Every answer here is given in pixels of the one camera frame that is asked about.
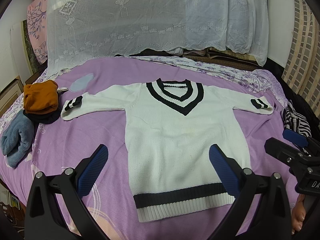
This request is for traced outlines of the right human hand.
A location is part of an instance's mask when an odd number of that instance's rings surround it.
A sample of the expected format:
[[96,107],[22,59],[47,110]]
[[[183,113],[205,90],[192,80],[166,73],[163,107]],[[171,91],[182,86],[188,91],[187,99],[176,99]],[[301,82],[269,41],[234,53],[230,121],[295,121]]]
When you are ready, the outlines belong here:
[[292,209],[291,221],[292,221],[292,234],[296,231],[299,232],[302,229],[303,222],[306,216],[306,210],[304,208],[305,195],[300,194],[297,198],[296,204]]

